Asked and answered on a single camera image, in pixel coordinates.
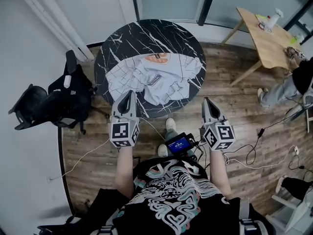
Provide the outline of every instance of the white sneaker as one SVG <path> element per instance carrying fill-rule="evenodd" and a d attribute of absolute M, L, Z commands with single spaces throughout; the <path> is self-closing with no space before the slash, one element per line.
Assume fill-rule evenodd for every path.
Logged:
<path fill-rule="evenodd" d="M 161 144 L 157 149 L 157 155 L 160 158 L 165 158 L 168 156 L 167 147 L 165 144 Z"/>
<path fill-rule="evenodd" d="M 283 180 L 284 180 L 285 178 L 286 178 L 286 176 L 283 176 L 283 177 L 280 177 L 280 178 L 278 179 L 278 183 L 277 183 L 277 186 L 276 186 L 276 189 L 275 189 L 276 194 L 279 193 L 279 191 L 280 191 L 280 189 L 281 189 L 281 187 L 282 187 Z"/>
<path fill-rule="evenodd" d="M 258 88 L 258 91 L 257 91 L 258 98 L 260 98 L 262 92 L 263 92 L 263 89 L 262 88 Z"/>
<path fill-rule="evenodd" d="M 174 119 L 168 118 L 165 122 L 165 128 L 167 131 L 169 131 L 169 130 L 176 131 L 176 123 L 175 123 Z"/>

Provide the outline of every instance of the wood plank flooring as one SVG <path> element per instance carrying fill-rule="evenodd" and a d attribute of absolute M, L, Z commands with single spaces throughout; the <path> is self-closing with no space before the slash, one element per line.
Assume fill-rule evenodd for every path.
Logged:
<path fill-rule="evenodd" d="M 258 104 L 256 96 L 259 87 L 270 88 L 284 78 L 285 71 L 281 68 L 267 70 L 260 68 L 234 87 L 229 84 L 236 77 L 245 72 L 258 61 L 254 50 L 236 47 L 220 46 L 215 44 L 202 44 L 206 56 L 206 77 L 203 86 L 197 96 L 184 108 L 164 117 L 148 119 L 153 126 L 163 135 L 165 134 L 165 120 L 173 118 L 177 124 L 178 132 L 193 133 L 199 135 L 201 127 L 201 103 L 204 96 L 219 103 L 226 116 L 234 126 L 237 141 L 229 151 L 235 151 L 245 144 L 254 145 L 257 134 L 261 128 L 281 120 L 285 112 L 294 105 L 294 102 L 286 102 L 272 108 L 262 108 Z M 97 54 L 99 48 L 91 51 Z M 93 79 L 93 62 L 82 65 L 87 77 Z M 111 113 L 111 107 L 101 96 L 97 96 L 93 106 Z M 86 152 L 104 143 L 108 138 L 108 120 L 97 112 L 91 112 L 85 122 L 86 135 L 81 135 L 79 126 L 69 130 L 63 130 L 63 151 L 66 171 Z M 157 153 L 157 147 L 162 143 L 161 137 L 144 121 L 139 124 L 140 134 L 134 147 L 134 156 L 140 156 L 142 160 L 150 158 Z M 281 161 L 291 145 L 297 145 L 300 150 L 300 165 L 313 169 L 313 135 L 307 134 L 305 115 L 290 124 L 278 124 L 265 131 L 256 146 L 256 160 L 252 167 L 272 165 Z M 229 153 L 229 158 L 246 162 L 246 155 L 250 150 L 245 147 L 236 153 Z M 100 188 L 112 188 L 118 152 L 110 142 L 88 154 L 69 173 L 67 177 L 68 189 L 74 208 L 79 212 L 85 212 L 84 202 L 91 202 Z M 275 167 L 262 169 L 250 169 L 237 162 L 231 161 L 227 166 L 228 177 L 235 196 L 249 198 L 256 210 L 261 214 L 272 214 L 281 205 L 270 197 L 274 194 L 277 180 L 284 174 L 301 178 L 305 170 L 289 170 L 288 164 L 292 158 L 290 152 L 286 160 Z M 200 164 L 209 163 L 205 156 Z M 312 179 L 311 173 L 307 173 L 307 180 Z M 283 191 L 280 193 L 285 198 L 290 195 Z"/>

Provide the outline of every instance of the display screen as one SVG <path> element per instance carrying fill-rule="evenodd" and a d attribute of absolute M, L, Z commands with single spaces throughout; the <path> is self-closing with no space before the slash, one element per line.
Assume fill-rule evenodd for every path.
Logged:
<path fill-rule="evenodd" d="M 181 138 L 176 140 L 174 143 L 169 144 L 168 148 L 172 153 L 177 153 L 187 148 L 191 149 L 192 146 L 190 145 L 189 141 L 186 138 Z"/>

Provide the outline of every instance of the black marble tabletop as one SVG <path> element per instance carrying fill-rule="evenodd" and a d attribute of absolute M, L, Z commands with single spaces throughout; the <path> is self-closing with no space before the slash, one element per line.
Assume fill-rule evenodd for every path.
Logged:
<path fill-rule="evenodd" d="M 198 93 L 205 77 L 205 56 L 197 39 L 185 28 L 164 20 L 149 19 L 127 24 L 114 32 L 101 46 L 94 63 L 94 77 L 98 93 L 110 104 L 114 100 L 108 89 L 106 74 L 120 61 L 149 53 L 179 53 L 198 57 L 203 69 L 189 80 L 189 98 L 170 100 L 167 104 L 153 105 L 144 99 L 144 91 L 137 92 L 137 117 L 156 118 L 172 113 Z"/>

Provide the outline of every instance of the pants leg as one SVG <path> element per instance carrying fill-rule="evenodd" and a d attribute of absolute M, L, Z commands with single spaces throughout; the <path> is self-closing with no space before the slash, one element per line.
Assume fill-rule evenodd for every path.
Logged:
<path fill-rule="evenodd" d="M 287 98 L 295 100 L 299 96 L 301 96 L 301 93 L 294 85 L 292 76 L 289 76 L 281 84 L 271 88 L 269 92 L 263 92 L 259 99 L 260 104 L 264 107 L 283 102 L 288 100 Z"/>
<path fill-rule="evenodd" d="M 297 178 L 285 178 L 282 182 L 282 187 L 289 191 L 293 197 L 303 201 L 311 184 L 311 182 L 305 182 Z"/>
<path fill-rule="evenodd" d="M 178 133 L 175 130 L 171 129 L 168 132 L 166 132 L 166 134 L 165 134 L 165 141 L 168 141 L 168 140 L 176 137 L 177 135 L 178 135 Z M 169 149 L 167 149 L 167 151 L 168 151 L 168 156 L 169 157 L 173 156 L 172 152 Z M 194 155 L 192 150 L 188 150 L 187 154 L 188 154 L 189 157 Z"/>

